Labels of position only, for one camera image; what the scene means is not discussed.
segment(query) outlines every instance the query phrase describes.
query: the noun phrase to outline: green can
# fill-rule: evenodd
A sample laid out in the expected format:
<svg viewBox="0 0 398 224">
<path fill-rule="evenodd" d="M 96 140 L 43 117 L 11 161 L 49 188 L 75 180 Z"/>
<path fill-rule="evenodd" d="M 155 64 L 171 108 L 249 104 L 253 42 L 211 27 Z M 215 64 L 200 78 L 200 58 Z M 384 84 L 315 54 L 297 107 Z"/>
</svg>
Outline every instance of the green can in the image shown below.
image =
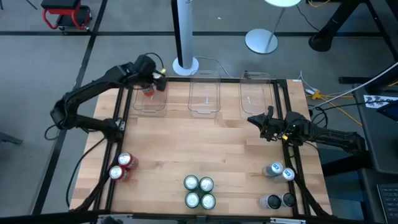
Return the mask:
<svg viewBox="0 0 398 224">
<path fill-rule="evenodd" d="M 211 192 L 214 188 L 214 182 L 210 177 L 200 179 L 199 187 L 204 193 Z"/>
<path fill-rule="evenodd" d="M 212 194 L 205 194 L 200 203 L 204 209 L 213 209 L 216 206 L 216 198 Z"/>
<path fill-rule="evenodd" d="M 198 188 L 198 185 L 199 185 L 199 180 L 194 175 L 188 175 L 184 179 L 184 187 L 187 190 L 196 190 Z"/>
<path fill-rule="evenodd" d="M 187 196 L 185 196 L 185 204 L 189 208 L 196 208 L 199 205 L 200 198 L 199 195 L 196 194 L 195 192 L 188 193 Z"/>
</svg>

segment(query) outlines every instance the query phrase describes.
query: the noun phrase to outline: red chair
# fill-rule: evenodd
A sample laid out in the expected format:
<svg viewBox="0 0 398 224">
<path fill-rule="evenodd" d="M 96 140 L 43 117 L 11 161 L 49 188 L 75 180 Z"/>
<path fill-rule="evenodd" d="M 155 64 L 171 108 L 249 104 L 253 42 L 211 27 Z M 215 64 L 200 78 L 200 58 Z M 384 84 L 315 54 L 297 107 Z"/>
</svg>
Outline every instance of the red chair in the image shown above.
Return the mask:
<svg viewBox="0 0 398 224">
<path fill-rule="evenodd" d="M 80 0 L 43 0 L 41 6 L 44 9 L 43 19 L 51 29 L 64 31 L 65 27 L 76 27 L 90 31 L 87 24 L 92 20 L 91 10 L 88 6 L 82 6 Z M 47 11 L 59 15 L 54 26 L 46 18 Z"/>
</svg>

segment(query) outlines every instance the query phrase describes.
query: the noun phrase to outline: floor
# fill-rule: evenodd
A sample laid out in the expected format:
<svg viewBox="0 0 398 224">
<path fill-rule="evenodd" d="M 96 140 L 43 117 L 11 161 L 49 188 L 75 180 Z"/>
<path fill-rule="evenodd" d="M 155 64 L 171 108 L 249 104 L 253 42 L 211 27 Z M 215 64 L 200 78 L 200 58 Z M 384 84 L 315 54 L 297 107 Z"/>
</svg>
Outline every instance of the floor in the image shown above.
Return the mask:
<svg viewBox="0 0 398 224">
<path fill-rule="evenodd" d="M 104 74 L 110 67 L 133 62 L 139 54 L 156 52 L 163 58 L 169 75 L 176 58 L 175 40 L 171 35 L 97 36 L 87 52 L 90 36 L 6 35 L 4 31 L 50 30 L 41 18 L 41 0 L 31 0 L 35 10 L 25 1 L 2 0 L 0 11 L 0 131 L 24 140 L 21 146 L 0 142 L 0 217 L 29 214 L 37 197 L 44 169 L 49 161 L 53 142 L 44 139 L 45 129 L 52 124 L 49 116 L 53 104 L 72 89 L 76 77 L 84 75 L 86 84 Z M 93 11 L 94 27 L 102 0 L 82 0 Z M 384 1 L 371 1 L 380 20 L 398 47 L 397 22 Z M 254 28 L 272 29 L 279 9 L 263 0 L 201 0 L 193 1 L 193 31 L 238 31 Z M 308 20 L 322 28 L 339 3 L 313 8 L 305 1 L 298 5 Z M 51 22 L 56 17 L 49 16 Z M 173 31 L 170 1 L 118 0 L 108 1 L 99 31 Z M 316 32 L 297 8 L 286 10 L 278 32 Z M 365 4 L 360 5 L 340 32 L 378 32 Z M 245 70 L 267 72 L 272 78 L 297 78 L 300 71 L 312 87 L 322 93 L 349 89 L 340 85 L 339 76 L 373 77 L 394 61 L 381 37 L 337 37 L 328 52 L 316 52 L 308 46 L 308 36 L 279 36 L 277 50 L 269 55 L 250 51 L 243 35 L 196 35 L 195 55 L 217 58 L 234 77 Z M 90 55 L 87 66 L 85 54 Z M 201 70 L 219 70 L 214 62 L 200 59 Z M 338 100 L 336 104 L 353 100 Z M 308 100 L 309 104 L 319 103 Z M 91 116 L 96 98 L 79 108 Z M 355 107 L 345 109 L 359 119 Z M 337 110 L 328 112 L 329 128 L 357 131 L 362 128 Z M 87 134 L 79 129 L 68 131 L 60 159 L 43 208 L 44 213 L 65 212 L 65 191 L 72 170 L 83 152 Z M 323 163 L 347 154 L 330 146 L 319 145 Z M 326 178 L 333 213 L 341 218 L 362 219 L 359 203 L 361 192 L 355 173 Z M 341 189 L 342 183 L 350 187 Z M 353 206 L 353 211 L 341 209 Z"/>
</svg>

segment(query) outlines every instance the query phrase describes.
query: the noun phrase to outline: can lid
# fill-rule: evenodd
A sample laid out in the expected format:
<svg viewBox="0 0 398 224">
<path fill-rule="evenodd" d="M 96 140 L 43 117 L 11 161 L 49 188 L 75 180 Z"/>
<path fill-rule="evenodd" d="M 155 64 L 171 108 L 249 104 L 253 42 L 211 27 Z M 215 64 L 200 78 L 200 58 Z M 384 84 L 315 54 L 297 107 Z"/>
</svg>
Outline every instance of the can lid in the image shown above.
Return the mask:
<svg viewBox="0 0 398 224">
<path fill-rule="evenodd" d="M 200 188 L 205 191 L 205 192 L 209 192 L 211 190 L 213 190 L 214 187 L 214 182 L 210 177 L 204 177 L 202 179 L 200 179 Z"/>
<path fill-rule="evenodd" d="M 272 171 L 274 171 L 276 174 L 281 174 L 284 167 L 282 166 L 282 164 L 280 162 L 273 162 L 271 164 L 271 169 Z"/>
<path fill-rule="evenodd" d="M 195 177 L 194 175 L 188 175 L 185 179 L 184 179 L 184 186 L 188 189 L 188 190 L 193 190 L 196 187 L 198 187 L 198 179 L 197 177 Z"/>
<path fill-rule="evenodd" d="M 296 198 L 292 193 L 286 193 L 283 195 L 282 200 L 286 206 L 293 207 L 296 204 Z"/>
<path fill-rule="evenodd" d="M 283 172 L 283 176 L 286 180 L 294 180 L 294 172 L 291 168 L 285 168 Z"/>
<path fill-rule="evenodd" d="M 118 162 L 120 165 L 127 165 L 131 160 L 131 155 L 128 152 L 124 152 L 119 155 Z"/>
<path fill-rule="evenodd" d="M 185 197 L 185 203 L 190 208 L 195 208 L 196 206 L 198 206 L 199 204 L 198 194 L 194 192 L 187 194 L 187 196 Z"/>
<path fill-rule="evenodd" d="M 201 205 L 204 209 L 212 209 L 216 206 L 216 199 L 211 194 L 206 194 L 201 198 Z"/>
<path fill-rule="evenodd" d="M 109 176 L 112 179 L 118 179 L 118 178 L 120 178 L 122 176 L 122 173 L 123 173 L 122 167 L 114 166 L 109 171 Z"/>
<path fill-rule="evenodd" d="M 280 198 L 276 195 L 270 195 L 268 197 L 268 206 L 272 209 L 278 209 L 280 208 L 282 201 Z"/>
</svg>

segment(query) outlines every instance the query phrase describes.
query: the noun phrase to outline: red soda can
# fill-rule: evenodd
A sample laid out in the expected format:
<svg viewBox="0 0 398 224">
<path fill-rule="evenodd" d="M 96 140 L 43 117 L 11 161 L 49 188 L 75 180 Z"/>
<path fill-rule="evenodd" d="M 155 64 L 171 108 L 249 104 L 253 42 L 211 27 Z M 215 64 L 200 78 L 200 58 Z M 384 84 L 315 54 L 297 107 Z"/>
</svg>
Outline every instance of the red soda can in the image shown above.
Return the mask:
<svg viewBox="0 0 398 224">
<path fill-rule="evenodd" d="M 121 153 L 118 157 L 118 162 L 121 167 L 127 170 L 133 169 L 138 165 L 138 159 L 128 152 Z"/>
<path fill-rule="evenodd" d="M 148 88 L 143 89 L 142 92 L 146 96 L 153 96 L 153 94 L 155 93 L 155 90 L 154 90 L 154 87 L 151 85 L 151 86 L 148 86 Z"/>
<path fill-rule="evenodd" d="M 129 172 L 121 166 L 114 166 L 109 171 L 109 176 L 114 180 L 127 180 Z"/>
</svg>

